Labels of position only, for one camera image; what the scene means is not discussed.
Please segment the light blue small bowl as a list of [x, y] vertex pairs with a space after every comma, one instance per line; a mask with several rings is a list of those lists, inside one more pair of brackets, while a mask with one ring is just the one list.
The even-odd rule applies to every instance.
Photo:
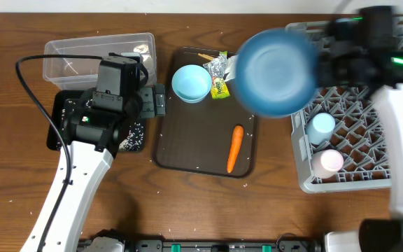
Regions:
[[189, 104], [203, 100], [211, 91], [211, 76], [202, 66], [189, 64], [179, 68], [172, 77], [174, 93]]

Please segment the white rice pile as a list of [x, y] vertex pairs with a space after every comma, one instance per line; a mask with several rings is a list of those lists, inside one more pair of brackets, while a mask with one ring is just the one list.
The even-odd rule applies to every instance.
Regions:
[[[52, 108], [51, 118], [57, 129], [64, 132], [64, 118], [74, 108], [74, 105], [78, 102], [78, 98], [65, 98], [55, 101]], [[146, 137], [146, 121], [137, 119], [129, 126], [127, 137], [119, 145], [119, 153], [138, 153], [141, 152], [145, 145]], [[61, 148], [61, 142], [57, 138], [52, 127], [48, 130], [47, 147], [50, 150], [58, 151]]]

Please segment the brown serving tray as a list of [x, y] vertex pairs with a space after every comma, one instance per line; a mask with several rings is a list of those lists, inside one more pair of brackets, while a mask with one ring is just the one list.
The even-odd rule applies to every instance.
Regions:
[[[179, 68], [206, 62], [200, 53], [219, 54], [217, 50], [191, 47], [182, 47], [173, 54], [167, 81], [167, 111], [157, 124], [152, 158], [162, 168], [242, 179], [255, 166], [258, 117], [236, 99], [234, 82], [227, 83], [229, 97], [213, 99], [208, 95], [196, 104], [184, 102], [171, 87], [171, 79]], [[237, 125], [243, 127], [244, 134], [234, 169], [229, 173], [227, 159]]]

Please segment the light blue cup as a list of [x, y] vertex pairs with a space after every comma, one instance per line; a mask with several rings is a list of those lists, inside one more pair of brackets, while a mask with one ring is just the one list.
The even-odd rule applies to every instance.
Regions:
[[306, 126], [306, 135], [311, 144], [320, 145], [332, 137], [335, 120], [328, 113], [318, 113]]

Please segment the wooden chopstick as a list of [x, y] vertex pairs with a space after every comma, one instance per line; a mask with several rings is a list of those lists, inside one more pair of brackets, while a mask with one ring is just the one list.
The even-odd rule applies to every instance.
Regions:
[[210, 55], [206, 55], [206, 54], [202, 54], [202, 53], [197, 53], [197, 55], [198, 55], [199, 57], [204, 58], [205, 60], [208, 60], [208, 61], [213, 61], [213, 60], [215, 59], [214, 57], [212, 57], [212, 56], [210, 56]]

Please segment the dark blue plate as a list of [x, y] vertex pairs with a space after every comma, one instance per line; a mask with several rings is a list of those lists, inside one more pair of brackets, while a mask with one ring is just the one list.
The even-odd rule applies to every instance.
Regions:
[[255, 115], [289, 116], [316, 96], [318, 64], [317, 47], [302, 34], [284, 29], [262, 31], [239, 49], [235, 96]]

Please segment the green snack wrapper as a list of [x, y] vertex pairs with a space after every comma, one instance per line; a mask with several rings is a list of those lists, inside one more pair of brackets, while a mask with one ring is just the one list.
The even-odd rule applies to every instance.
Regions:
[[213, 99], [224, 99], [230, 96], [224, 80], [227, 68], [227, 51], [219, 52], [219, 56], [208, 63], [203, 64], [212, 79], [211, 96]]

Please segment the orange carrot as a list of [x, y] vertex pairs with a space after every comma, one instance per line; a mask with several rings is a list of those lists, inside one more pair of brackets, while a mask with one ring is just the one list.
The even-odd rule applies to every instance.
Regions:
[[229, 150], [229, 157], [227, 161], [227, 172], [232, 173], [234, 170], [234, 166], [236, 164], [236, 159], [239, 155], [239, 151], [241, 149], [241, 143], [243, 140], [243, 127], [241, 125], [237, 125], [232, 133], [232, 142]]

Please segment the pink cup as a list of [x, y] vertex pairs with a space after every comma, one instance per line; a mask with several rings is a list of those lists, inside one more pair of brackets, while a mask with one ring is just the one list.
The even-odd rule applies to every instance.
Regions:
[[335, 175], [344, 165], [342, 154], [337, 150], [322, 150], [311, 158], [313, 175], [320, 179], [328, 179]]

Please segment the white napkin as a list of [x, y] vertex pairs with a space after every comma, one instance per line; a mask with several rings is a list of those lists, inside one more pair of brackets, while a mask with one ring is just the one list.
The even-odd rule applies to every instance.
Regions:
[[237, 55], [231, 56], [227, 59], [227, 67], [225, 69], [224, 80], [225, 82], [234, 80], [236, 78], [236, 62]]

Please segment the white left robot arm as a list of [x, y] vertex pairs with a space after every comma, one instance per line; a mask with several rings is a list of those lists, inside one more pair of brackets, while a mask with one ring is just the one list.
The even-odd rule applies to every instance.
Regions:
[[61, 148], [54, 181], [22, 251], [75, 251], [83, 224], [113, 156], [90, 143]]

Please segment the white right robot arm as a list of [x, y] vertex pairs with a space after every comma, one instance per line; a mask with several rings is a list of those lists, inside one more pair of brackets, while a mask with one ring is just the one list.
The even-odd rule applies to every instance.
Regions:
[[365, 219], [356, 231], [325, 235], [324, 251], [403, 251], [403, 46], [392, 6], [361, 8], [325, 28], [330, 52], [320, 58], [323, 87], [366, 86], [383, 128], [391, 172], [389, 220]]

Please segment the grey dishwasher rack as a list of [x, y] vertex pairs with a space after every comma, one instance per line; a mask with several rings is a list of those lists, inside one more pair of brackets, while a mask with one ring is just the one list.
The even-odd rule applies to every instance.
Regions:
[[[394, 17], [397, 48], [403, 49], [403, 16]], [[328, 21], [295, 22], [285, 27], [287, 32], [298, 32], [322, 53], [332, 49], [332, 38], [327, 38]], [[392, 171], [388, 166], [383, 128], [373, 104], [363, 98], [367, 87], [326, 87], [302, 110], [291, 115], [292, 147], [300, 188], [309, 194], [391, 187]], [[309, 142], [306, 126], [319, 113], [334, 118], [335, 128], [330, 140], [319, 145]], [[311, 167], [315, 153], [333, 149], [344, 159], [343, 167], [329, 178], [319, 178]]]

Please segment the black rectangular tray bin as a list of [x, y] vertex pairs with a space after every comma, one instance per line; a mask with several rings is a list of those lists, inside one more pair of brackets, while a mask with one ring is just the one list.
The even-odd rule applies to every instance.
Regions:
[[[83, 90], [61, 90], [55, 95], [51, 118], [56, 126], [60, 126], [62, 124], [62, 117], [64, 116], [65, 112], [64, 106], [67, 100], [78, 100], [82, 93], [84, 93]], [[145, 131], [145, 119], [137, 119], [136, 121], [133, 121], [129, 126], [127, 138], [124, 139], [119, 146], [119, 151], [132, 153], [141, 152], [146, 142]], [[52, 151], [58, 151], [61, 147], [57, 135], [52, 127], [49, 127], [48, 130], [46, 146]]]

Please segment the clear plastic bin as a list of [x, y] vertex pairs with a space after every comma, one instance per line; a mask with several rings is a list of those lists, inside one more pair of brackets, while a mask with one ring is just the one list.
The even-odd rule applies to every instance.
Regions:
[[[149, 33], [116, 34], [49, 41], [46, 55], [126, 56], [139, 53], [148, 71], [148, 85], [157, 82], [155, 37]], [[97, 84], [99, 61], [95, 59], [48, 58], [43, 61], [43, 78], [61, 90], [86, 90]]]

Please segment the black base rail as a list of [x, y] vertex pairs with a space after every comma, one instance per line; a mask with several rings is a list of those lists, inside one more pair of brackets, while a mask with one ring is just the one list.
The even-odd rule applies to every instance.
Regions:
[[116, 233], [98, 234], [78, 242], [78, 251], [119, 252], [323, 252], [321, 242], [283, 235], [276, 241], [176, 241], [158, 239], [128, 240]]

